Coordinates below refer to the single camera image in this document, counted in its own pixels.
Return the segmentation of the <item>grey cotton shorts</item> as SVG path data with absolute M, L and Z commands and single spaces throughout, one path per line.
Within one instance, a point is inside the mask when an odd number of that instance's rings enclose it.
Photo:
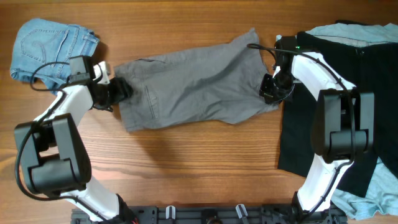
M 173 52 L 118 65 L 133 95 L 120 102 L 124 127 L 133 132 L 196 121 L 229 124 L 278 108 L 268 105 L 259 90 L 267 68 L 255 29 L 230 43 Z

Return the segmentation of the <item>blue denim jeans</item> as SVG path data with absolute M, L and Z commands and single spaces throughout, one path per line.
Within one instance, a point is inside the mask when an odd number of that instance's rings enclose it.
M 31 19 L 18 31 L 12 51 L 11 77 L 20 82 L 41 80 L 54 91 L 71 74 L 69 58 L 92 56 L 99 43 L 92 30 L 75 24 Z

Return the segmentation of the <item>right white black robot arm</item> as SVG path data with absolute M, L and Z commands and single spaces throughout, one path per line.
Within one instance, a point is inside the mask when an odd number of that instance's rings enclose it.
M 345 172 L 373 145 L 374 94 L 360 93 L 321 53 L 298 46 L 294 36 L 281 37 L 273 48 L 248 47 L 266 50 L 275 60 L 274 74 L 264 76 L 259 91 L 267 104 L 288 99 L 297 82 L 317 102 L 310 136 L 315 154 L 304 184 L 294 195 L 292 219 L 296 223 L 321 222 Z

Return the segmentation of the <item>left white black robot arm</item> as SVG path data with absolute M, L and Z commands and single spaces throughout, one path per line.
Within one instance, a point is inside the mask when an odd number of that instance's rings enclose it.
M 36 119 L 14 129 L 16 184 L 34 200 L 74 204 L 90 223 L 138 223 L 121 196 L 93 177 L 77 129 L 87 111 L 112 111 L 111 105 L 129 98 L 132 88 L 123 78 L 109 79 L 102 68 L 95 72 L 89 56 L 71 57 L 67 65 L 71 74 L 56 90 L 56 100 Z

